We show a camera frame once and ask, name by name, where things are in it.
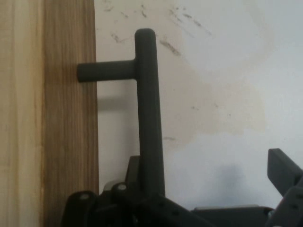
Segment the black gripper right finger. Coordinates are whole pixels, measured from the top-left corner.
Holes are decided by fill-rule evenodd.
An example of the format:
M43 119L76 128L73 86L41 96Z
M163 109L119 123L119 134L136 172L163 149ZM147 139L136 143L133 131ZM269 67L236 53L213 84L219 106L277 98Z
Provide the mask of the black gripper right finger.
M267 176L283 197L267 221L268 227L303 225L303 169L281 149L268 150Z

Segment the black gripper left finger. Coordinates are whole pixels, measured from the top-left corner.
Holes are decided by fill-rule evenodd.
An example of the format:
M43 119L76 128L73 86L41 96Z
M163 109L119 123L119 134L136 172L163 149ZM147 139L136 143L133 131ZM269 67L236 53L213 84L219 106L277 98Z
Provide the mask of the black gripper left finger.
M139 156L129 159L126 181L96 195L69 196L62 227L205 227L206 221L166 197L144 194L139 187Z

